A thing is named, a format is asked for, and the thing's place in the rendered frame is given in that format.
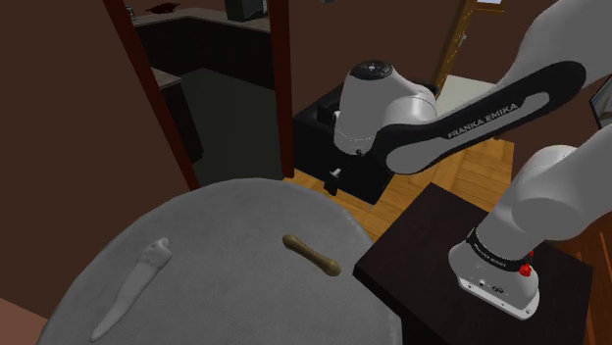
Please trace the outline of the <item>tan bone-shaped toy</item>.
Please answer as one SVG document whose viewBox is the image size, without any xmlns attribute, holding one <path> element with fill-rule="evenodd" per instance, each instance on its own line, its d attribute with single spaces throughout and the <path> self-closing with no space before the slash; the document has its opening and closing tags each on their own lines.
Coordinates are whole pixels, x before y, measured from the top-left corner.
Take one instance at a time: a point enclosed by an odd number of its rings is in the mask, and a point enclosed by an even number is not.
<svg viewBox="0 0 612 345">
<path fill-rule="evenodd" d="M 306 245 L 302 240 L 293 234 L 286 234 L 281 239 L 283 246 L 293 251 L 294 253 L 305 258 L 318 269 L 324 272 L 328 276 L 339 276 L 342 269 L 336 260 L 333 260 L 319 252 L 313 250 Z"/>
</svg>

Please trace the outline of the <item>dark robot stand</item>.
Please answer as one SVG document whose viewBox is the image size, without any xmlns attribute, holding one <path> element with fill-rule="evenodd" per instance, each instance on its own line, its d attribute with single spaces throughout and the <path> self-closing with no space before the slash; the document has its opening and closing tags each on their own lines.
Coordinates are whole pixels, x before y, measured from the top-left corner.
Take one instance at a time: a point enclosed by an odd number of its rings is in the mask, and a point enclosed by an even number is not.
<svg viewBox="0 0 612 345">
<path fill-rule="evenodd" d="M 403 345 L 583 345 L 593 269 L 541 243 L 540 301 L 518 320 L 463 290 L 448 263 L 486 212 L 429 184 L 354 267 L 402 320 Z"/>
</svg>

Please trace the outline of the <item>grey round table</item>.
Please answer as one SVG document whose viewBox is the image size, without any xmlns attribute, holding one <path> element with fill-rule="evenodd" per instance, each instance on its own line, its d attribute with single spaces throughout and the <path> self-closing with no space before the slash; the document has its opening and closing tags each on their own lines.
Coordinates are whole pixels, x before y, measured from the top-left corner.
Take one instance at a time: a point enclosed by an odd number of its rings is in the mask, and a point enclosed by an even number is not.
<svg viewBox="0 0 612 345">
<path fill-rule="evenodd" d="M 328 276 L 286 249 L 293 234 L 336 260 Z M 173 254 L 127 314 L 89 337 L 143 249 Z M 233 179 L 180 195 L 115 237 L 78 275 L 36 345 L 401 345 L 400 318 L 353 276 L 371 239 L 305 187 Z"/>
</svg>

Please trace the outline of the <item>dark kitchen counter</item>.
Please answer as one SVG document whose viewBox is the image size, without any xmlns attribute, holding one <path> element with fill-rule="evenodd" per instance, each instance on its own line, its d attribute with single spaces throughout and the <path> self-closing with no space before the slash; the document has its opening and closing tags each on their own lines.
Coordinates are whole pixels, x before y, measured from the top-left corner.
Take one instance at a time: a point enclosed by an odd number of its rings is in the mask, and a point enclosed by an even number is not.
<svg viewBox="0 0 612 345">
<path fill-rule="evenodd" d="M 268 117 L 277 119 L 267 28 L 229 21 L 220 11 L 180 10 L 175 3 L 132 21 L 190 163 L 202 158 L 203 146 L 181 86 L 184 74 L 205 69 L 256 86 Z"/>
</svg>

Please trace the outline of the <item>grey tooth-shaped long object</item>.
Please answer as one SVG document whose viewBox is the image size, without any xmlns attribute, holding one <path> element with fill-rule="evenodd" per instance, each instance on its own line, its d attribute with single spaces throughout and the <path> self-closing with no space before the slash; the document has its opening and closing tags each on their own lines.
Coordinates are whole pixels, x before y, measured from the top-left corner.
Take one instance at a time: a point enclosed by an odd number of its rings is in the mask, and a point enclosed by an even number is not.
<svg viewBox="0 0 612 345">
<path fill-rule="evenodd" d="M 140 294 L 172 257 L 168 238 L 160 238 L 143 249 L 119 288 L 112 306 L 92 331 L 90 343 L 101 339 L 128 313 Z"/>
</svg>

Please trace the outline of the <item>dark red door frame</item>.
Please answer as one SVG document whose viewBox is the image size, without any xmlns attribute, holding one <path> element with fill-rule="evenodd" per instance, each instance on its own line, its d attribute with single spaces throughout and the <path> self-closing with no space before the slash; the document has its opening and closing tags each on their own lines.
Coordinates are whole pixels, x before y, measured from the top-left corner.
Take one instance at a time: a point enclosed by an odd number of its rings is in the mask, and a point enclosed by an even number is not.
<svg viewBox="0 0 612 345">
<path fill-rule="evenodd" d="M 190 191 L 199 187 L 196 174 L 180 142 L 171 113 L 149 69 L 149 63 L 139 42 L 128 13 L 121 8 L 123 0 L 102 0 L 121 39 L 146 98 L 175 156 L 178 167 Z M 277 103 L 281 171 L 285 177 L 294 176 L 293 132 L 291 106 L 291 68 L 289 37 L 289 0 L 272 0 L 270 9 L 271 43 Z"/>
</svg>

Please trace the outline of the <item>light wooden frame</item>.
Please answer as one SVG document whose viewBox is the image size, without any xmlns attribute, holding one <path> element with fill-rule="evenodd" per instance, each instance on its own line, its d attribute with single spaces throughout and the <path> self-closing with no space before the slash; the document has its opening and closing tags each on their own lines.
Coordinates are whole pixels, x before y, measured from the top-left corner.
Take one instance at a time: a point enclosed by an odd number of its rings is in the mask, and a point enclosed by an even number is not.
<svg viewBox="0 0 612 345">
<path fill-rule="evenodd" d="M 504 11 L 503 0 L 460 0 L 459 7 L 451 22 L 449 35 L 441 51 L 441 57 L 437 63 L 434 80 L 435 96 L 440 91 L 451 72 L 455 55 L 462 42 L 467 37 L 467 27 L 470 17 L 476 11 L 502 13 Z"/>
</svg>

